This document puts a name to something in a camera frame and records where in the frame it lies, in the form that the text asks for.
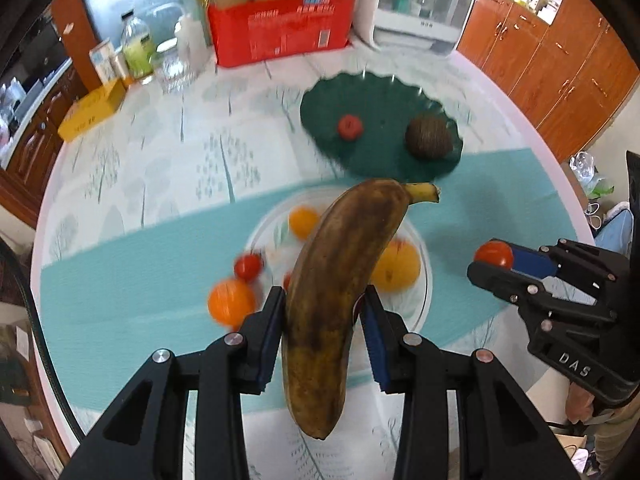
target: cherry tomato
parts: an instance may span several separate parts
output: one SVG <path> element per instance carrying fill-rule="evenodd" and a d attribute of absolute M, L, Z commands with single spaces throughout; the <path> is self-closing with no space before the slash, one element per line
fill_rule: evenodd
<path fill-rule="evenodd" d="M 234 274 L 241 280 L 252 282 L 262 272 L 262 258 L 260 254 L 247 253 L 240 256 L 234 263 Z"/>
<path fill-rule="evenodd" d="M 355 115 L 345 115 L 338 122 L 338 133 L 349 142 L 356 140 L 364 132 L 364 126 L 359 117 Z"/>
<path fill-rule="evenodd" d="M 282 280 L 282 288 L 284 289 L 285 292 L 289 291 L 289 283 L 291 283 L 291 273 L 287 272 L 284 275 L 284 279 Z"/>
<path fill-rule="evenodd" d="M 513 251 L 506 242 L 489 240 L 478 247 L 476 254 L 474 254 L 474 261 L 511 269 L 513 267 Z"/>
<path fill-rule="evenodd" d="M 211 317 L 218 323 L 239 327 L 246 316 L 255 312 L 255 295 L 243 280 L 228 278 L 211 289 L 207 307 Z"/>

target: wooden cabinet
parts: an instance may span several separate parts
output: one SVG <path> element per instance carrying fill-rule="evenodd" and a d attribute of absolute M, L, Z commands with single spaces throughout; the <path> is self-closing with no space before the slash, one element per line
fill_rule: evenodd
<path fill-rule="evenodd" d="M 560 161 L 581 150 L 607 123 L 638 78 L 638 67 L 608 25 L 577 77 L 538 132 Z"/>
<path fill-rule="evenodd" d="M 476 0 L 458 51 L 478 68 L 489 56 L 512 5 L 511 0 Z"/>
<path fill-rule="evenodd" d="M 585 145 L 585 132 L 597 132 L 608 117 L 593 84 L 576 79 L 540 124 L 538 132 L 556 159 L 565 160 Z"/>
<path fill-rule="evenodd" d="M 48 118 L 34 115 L 27 125 L 15 152 L 9 161 L 7 171 L 16 176 L 33 194 L 42 198 L 46 187 L 45 176 L 58 152 L 54 139 L 58 130 Z"/>
<path fill-rule="evenodd" d="M 82 0 L 53 0 L 51 17 L 62 36 L 66 53 L 73 59 L 84 86 L 89 91 L 100 88 L 102 83 L 88 55 L 89 51 L 99 42 L 86 14 L 84 2 Z"/>
<path fill-rule="evenodd" d="M 638 78 L 638 67 L 616 31 L 606 23 L 604 32 L 579 76 L 600 92 L 607 109 L 613 113 Z"/>
<path fill-rule="evenodd" d="M 60 83 L 66 98 L 72 103 L 82 99 L 88 93 L 82 79 L 80 79 L 78 70 L 73 65 L 62 76 Z"/>
<path fill-rule="evenodd" d="M 14 153 L 6 169 L 6 176 L 21 190 L 22 202 L 28 202 L 28 214 L 16 210 L 28 225 L 35 227 L 34 219 L 49 182 L 53 165 L 58 158 L 63 141 L 58 135 L 72 103 L 84 97 L 87 90 L 73 66 L 62 75 L 57 84 L 43 99 L 36 113 L 26 125 L 17 141 Z"/>
<path fill-rule="evenodd" d="M 531 124 L 539 126 L 558 102 L 605 25 L 589 0 L 562 0 L 553 24 L 510 93 Z"/>
<path fill-rule="evenodd" d="M 593 139 L 639 74 L 589 0 L 562 0 L 550 26 L 516 4 L 477 0 L 458 50 L 509 95 L 560 161 Z"/>
<path fill-rule="evenodd" d="M 505 94 L 510 94 L 547 29 L 548 25 L 535 14 L 514 5 L 482 71 Z"/>

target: ripe banana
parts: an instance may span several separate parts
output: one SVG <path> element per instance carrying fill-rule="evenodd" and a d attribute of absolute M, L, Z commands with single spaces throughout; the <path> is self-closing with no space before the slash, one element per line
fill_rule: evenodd
<path fill-rule="evenodd" d="M 324 213 L 293 269 L 282 340 L 284 390 L 291 415 L 324 440 L 344 405 L 353 307 L 407 208 L 438 202 L 433 184 L 367 180 Z"/>

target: orange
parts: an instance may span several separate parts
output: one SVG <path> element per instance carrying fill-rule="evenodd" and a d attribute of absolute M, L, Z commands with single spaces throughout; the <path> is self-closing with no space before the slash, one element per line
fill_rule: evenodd
<path fill-rule="evenodd" d="M 289 229 L 302 242 L 308 238 L 319 221 L 318 212 L 305 205 L 293 208 L 289 213 Z"/>
<path fill-rule="evenodd" d="M 420 276 L 420 254 L 406 240 L 393 238 L 376 263 L 371 283 L 380 292 L 399 292 Z"/>
<path fill-rule="evenodd" d="M 211 289 L 207 306 L 215 321 L 238 329 L 244 318 L 255 312 L 255 295 L 244 281 L 229 278 Z"/>

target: yellow box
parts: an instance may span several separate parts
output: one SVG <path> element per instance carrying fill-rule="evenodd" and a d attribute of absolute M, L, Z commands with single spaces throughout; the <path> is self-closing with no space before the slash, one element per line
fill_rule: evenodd
<path fill-rule="evenodd" d="M 58 135 L 65 142 L 71 142 L 81 133 L 111 117 L 118 111 L 126 92 L 120 79 L 114 79 L 95 89 L 75 104 L 75 110 L 67 114 L 60 124 Z"/>

